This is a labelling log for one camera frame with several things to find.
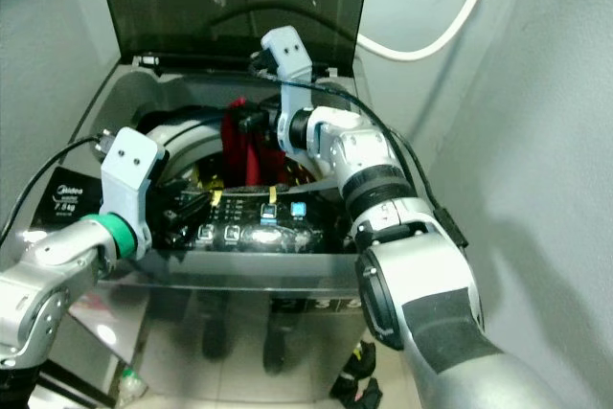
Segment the red cloth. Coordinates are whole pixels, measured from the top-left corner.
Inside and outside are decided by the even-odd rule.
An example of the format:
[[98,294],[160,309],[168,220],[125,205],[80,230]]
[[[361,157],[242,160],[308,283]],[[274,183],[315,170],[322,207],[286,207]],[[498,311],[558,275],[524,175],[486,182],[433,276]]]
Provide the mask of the red cloth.
[[[230,109],[245,104],[239,98]],[[285,152],[269,148],[259,133],[243,134],[227,112],[221,121],[223,144],[223,184],[225,187],[274,186],[285,183]]]

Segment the blue button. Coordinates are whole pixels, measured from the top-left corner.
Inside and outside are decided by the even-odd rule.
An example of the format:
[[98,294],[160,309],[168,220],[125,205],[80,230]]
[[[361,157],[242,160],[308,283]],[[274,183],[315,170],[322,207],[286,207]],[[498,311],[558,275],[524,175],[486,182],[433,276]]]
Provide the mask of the blue button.
[[292,202],[291,215],[294,217],[304,217],[307,215],[307,204],[303,201]]

